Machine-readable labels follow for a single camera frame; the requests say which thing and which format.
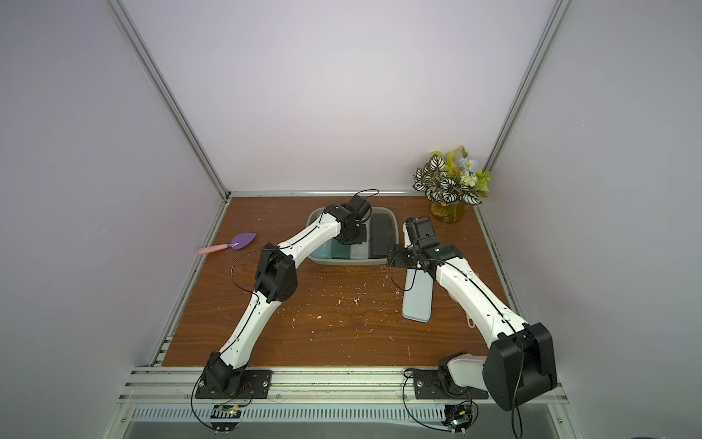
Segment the frosted white case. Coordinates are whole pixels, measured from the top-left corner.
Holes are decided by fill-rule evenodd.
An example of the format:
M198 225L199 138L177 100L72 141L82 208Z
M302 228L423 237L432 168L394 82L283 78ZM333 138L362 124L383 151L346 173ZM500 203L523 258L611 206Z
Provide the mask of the frosted white case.
M350 259L351 260L365 260L369 259L369 242L365 241L364 243L360 244L351 244L350 245Z

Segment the dark green pencil case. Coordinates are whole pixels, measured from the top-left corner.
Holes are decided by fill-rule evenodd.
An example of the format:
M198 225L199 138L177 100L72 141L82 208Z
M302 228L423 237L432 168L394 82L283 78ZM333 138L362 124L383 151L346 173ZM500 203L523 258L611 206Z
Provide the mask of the dark green pencil case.
M351 244L342 244L336 240L331 241L330 257L333 260L349 260L351 258Z

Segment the black pencil case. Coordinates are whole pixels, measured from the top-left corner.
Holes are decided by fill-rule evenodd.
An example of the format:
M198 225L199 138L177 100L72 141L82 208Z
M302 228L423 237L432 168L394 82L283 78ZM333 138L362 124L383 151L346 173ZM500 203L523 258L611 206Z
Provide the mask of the black pencil case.
M389 247L394 243L391 218L385 214L373 214L370 220L369 258L385 259Z

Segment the teal translucent pencil case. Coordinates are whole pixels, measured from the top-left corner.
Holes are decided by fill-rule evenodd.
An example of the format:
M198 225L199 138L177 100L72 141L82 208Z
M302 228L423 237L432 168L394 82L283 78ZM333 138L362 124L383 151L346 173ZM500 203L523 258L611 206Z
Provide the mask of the teal translucent pencil case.
M311 254L311 257L316 259L330 259L332 247L332 241L326 241Z

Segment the light blue pencil case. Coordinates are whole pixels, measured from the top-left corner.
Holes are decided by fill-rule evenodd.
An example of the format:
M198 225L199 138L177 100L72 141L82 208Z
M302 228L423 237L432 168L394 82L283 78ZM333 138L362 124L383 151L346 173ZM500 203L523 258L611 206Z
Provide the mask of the light blue pencil case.
M407 270L403 287L402 316L428 323L433 308L433 278L422 270Z

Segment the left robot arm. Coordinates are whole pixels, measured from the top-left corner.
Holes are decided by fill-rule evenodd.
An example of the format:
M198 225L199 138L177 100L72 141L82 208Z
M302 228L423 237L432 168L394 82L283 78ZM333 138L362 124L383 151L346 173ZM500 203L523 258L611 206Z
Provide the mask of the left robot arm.
M208 361L194 386L197 399L237 398L252 351L274 312L298 287L297 269L322 244L363 243L372 208L360 196L327 206L318 219L294 237L266 244L256 269L252 298L230 338Z

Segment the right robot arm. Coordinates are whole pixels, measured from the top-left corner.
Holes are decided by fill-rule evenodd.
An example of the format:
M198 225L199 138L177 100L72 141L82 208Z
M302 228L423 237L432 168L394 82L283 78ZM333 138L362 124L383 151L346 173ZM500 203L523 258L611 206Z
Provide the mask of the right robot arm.
M458 303L482 335L488 354L458 353L442 360L438 380L444 391L486 391L509 412L558 385L553 338L541 323L530 325L505 305L478 277L463 255L446 244L428 250L395 246L390 267L431 276Z

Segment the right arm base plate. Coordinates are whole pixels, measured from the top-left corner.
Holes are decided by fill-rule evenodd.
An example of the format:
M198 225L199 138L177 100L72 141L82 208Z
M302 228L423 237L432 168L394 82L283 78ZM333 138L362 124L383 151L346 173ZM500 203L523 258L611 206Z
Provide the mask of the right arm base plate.
M439 369L406 369L417 400L487 400L487 391L456 384L447 372Z

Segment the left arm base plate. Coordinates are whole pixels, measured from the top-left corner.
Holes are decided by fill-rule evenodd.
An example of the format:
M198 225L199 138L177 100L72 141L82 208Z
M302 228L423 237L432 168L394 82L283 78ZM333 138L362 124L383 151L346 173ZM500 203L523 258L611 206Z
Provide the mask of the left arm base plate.
M197 385L197 400L253 399L264 400L272 383L269 369L243 369L222 374L206 369Z

